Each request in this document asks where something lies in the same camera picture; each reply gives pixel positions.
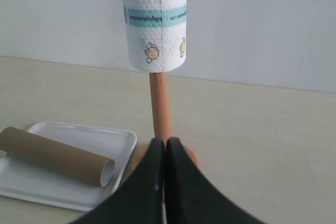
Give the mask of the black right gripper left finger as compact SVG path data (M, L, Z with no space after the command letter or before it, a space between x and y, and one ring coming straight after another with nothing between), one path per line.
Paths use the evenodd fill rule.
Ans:
M72 223L162 223L164 161L164 143L153 138L127 180L96 208Z

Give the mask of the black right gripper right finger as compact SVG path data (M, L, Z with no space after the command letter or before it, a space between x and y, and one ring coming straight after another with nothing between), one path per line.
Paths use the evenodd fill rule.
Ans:
M263 223L224 196L177 137L166 143L165 209L167 223Z

